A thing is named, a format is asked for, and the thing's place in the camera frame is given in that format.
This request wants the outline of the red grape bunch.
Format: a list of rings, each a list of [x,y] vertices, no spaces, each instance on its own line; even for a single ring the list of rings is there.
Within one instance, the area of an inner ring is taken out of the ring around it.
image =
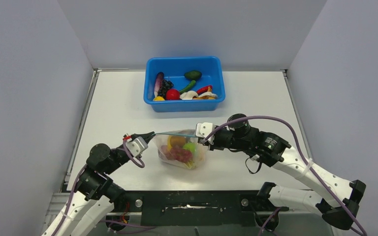
[[[167,154],[168,160],[177,160],[185,163],[193,158],[193,154],[190,151],[184,150],[182,147],[174,147]]]

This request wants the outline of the clear zip top bag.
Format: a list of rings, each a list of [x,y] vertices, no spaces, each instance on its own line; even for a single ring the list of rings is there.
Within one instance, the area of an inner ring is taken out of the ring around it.
[[[195,130],[156,133],[153,141],[162,162],[184,169],[202,166],[207,159],[207,147],[198,142]]]

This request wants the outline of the yellow bell pepper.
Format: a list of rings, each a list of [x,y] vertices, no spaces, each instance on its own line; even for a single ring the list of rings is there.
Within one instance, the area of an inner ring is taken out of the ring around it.
[[[184,136],[170,135],[167,139],[167,149],[171,150],[174,147],[182,148],[187,143]]]

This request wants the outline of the yellow banana bunch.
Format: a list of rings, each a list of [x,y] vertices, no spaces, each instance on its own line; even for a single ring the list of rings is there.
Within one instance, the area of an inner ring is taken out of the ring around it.
[[[198,159],[191,159],[191,160],[188,160],[187,162],[185,162],[184,164],[185,164],[187,169],[195,169],[202,163],[203,163],[202,160],[199,161]]]

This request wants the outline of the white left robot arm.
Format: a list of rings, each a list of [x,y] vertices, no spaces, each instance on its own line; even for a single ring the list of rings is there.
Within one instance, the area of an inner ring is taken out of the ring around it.
[[[123,137],[119,147],[96,144],[90,150],[86,164],[76,176],[70,195],[44,231],[45,236],[86,236],[124,199],[125,190],[118,186],[110,174],[133,162],[144,168],[142,152],[148,148],[154,132]]]

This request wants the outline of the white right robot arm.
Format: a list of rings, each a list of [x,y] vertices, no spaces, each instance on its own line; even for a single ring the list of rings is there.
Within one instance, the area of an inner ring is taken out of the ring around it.
[[[306,158],[299,144],[292,146],[274,133],[252,127],[251,119],[235,114],[222,125],[199,123],[195,135],[209,150],[242,152],[259,165],[281,171],[306,186],[305,190],[300,190],[266,182],[256,197],[260,208],[271,209],[273,213],[283,207],[306,210],[321,216],[332,227],[364,236],[366,232],[356,216],[366,184],[325,170]]]

